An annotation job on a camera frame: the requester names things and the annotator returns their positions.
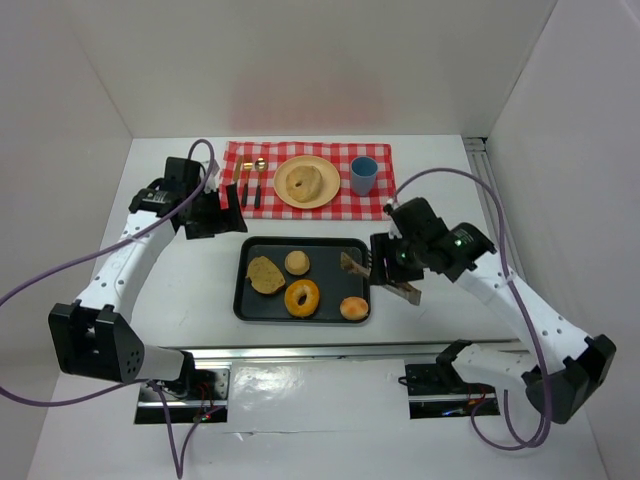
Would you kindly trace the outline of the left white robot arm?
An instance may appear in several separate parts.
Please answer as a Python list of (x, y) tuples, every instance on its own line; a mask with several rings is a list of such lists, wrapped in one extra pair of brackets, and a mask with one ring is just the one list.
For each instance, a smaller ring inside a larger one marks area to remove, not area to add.
[(164, 249), (183, 230), (189, 239), (244, 232), (237, 188), (200, 192), (180, 213), (179, 195), (145, 188), (129, 206), (121, 235), (125, 246), (106, 259), (97, 276), (70, 304), (57, 303), (48, 323), (62, 372), (119, 383), (154, 380), (188, 390), (202, 380), (192, 354), (145, 344), (130, 325), (136, 300)]

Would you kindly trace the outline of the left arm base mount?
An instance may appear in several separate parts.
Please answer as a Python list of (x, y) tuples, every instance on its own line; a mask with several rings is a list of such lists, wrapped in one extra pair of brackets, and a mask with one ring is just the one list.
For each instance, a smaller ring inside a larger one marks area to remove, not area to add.
[[(203, 424), (226, 423), (230, 377), (228, 365), (215, 365), (213, 368), (200, 370), (194, 383), (188, 388), (159, 381), (157, 385), (165, 397), (171, 422), (192, 424), (199, 419)], [(143, 384), (139, 389), (134, 423), (165, 423), (161, 396), (149, 385)]]

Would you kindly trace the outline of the pale bagel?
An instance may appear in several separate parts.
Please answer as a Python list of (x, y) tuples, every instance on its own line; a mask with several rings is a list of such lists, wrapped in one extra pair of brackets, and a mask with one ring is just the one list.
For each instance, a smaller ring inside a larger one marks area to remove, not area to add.
[(322, 189), (323, 178), (314, 166), (298, 166), (286, 176), (286, 191), (297, 202), (314, 200)]

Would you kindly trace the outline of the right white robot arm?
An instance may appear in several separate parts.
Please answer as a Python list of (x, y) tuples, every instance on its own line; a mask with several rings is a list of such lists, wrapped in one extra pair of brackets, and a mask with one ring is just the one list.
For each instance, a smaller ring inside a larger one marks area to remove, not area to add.
[(571, 324), (503, 262), (491, 240), (469, 223), (393, 237), (374, 234), (373, 285), (441, 274), (475, 296), (516, 335), (531, 357), (524, 359), (457, 340), (436, 363), (449, 386), (484, 384), (523, 393), (532, 407), (556, 424), (567, 423), (602, 385), (616, 353), (605, 335), (590, 336)]

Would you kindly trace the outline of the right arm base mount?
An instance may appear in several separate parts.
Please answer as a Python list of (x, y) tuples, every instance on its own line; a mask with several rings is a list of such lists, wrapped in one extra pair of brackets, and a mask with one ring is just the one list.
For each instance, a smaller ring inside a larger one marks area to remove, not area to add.
[(411, 419), (497, 416), (495, 390), (483, 384), (447, 385), (436, 364), (406, 364), (398, 383), (406, 389)]

